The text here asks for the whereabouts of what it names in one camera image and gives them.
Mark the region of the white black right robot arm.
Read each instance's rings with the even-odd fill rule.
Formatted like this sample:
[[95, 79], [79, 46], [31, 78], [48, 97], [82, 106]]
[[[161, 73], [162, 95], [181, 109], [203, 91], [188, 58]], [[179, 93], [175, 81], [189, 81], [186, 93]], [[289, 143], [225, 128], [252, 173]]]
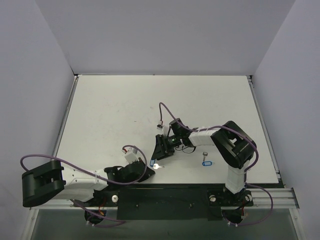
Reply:
[[236, 204], [246, 187], [247, 171], [252, 167], [250, 160], [255, 157], [253, 163], [256, 164], [259, 158], [254, 140], [232, 120], [209, 128], [189, 128], [177, 118], [169, 123], [169, 130], [173, 131], [172, 135], [163, 133], [155, 136], [151, 162], [173, 156], [180, 146], [194, 150], [214, 147], [228, 165], [224, 201], [230, 205]]

